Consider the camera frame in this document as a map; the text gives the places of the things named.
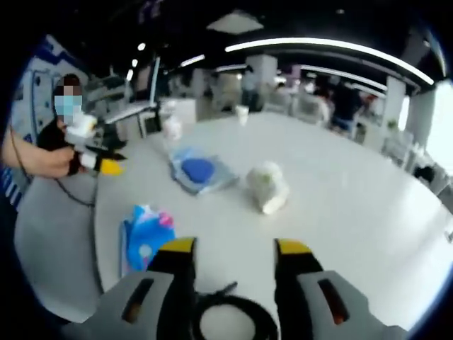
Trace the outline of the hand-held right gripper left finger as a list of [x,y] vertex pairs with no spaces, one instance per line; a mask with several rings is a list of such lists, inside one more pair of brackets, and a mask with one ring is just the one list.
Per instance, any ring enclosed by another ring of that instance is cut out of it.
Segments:
[[87,339],[191,339],[195,237],[164,244],[146,271],[127,274],[80,325]]

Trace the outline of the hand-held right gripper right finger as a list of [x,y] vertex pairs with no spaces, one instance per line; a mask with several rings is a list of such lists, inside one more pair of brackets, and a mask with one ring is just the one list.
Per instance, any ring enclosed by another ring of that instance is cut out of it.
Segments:
[[297,240],[275,240],[275,303],[281,339],[407,338],[400,326],[379,321],[364,294],[336,271],[325,270]]

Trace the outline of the person's left hand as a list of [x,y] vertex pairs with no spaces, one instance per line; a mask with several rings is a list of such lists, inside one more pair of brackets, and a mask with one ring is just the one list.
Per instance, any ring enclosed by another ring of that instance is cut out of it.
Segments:
[[46,151],[44,176],[60,179],[85,172],[86,169],[79,160],[79,153],[73,147]]

